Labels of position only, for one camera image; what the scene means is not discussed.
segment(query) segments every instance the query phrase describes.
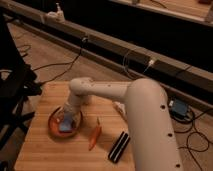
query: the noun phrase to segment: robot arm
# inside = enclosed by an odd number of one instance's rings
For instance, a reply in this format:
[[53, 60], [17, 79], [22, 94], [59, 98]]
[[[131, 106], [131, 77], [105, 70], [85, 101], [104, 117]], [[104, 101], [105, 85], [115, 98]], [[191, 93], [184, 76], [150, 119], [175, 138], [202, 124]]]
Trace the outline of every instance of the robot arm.
[[125, 104], [128, 129], [137, 171], [181, 171], [181, 158], [167, 108], [164, 89], [151, 79], [133, 82], [94, 82], [90, 78], [70, 81], [65, 107], [78, 113], [88, 95]]

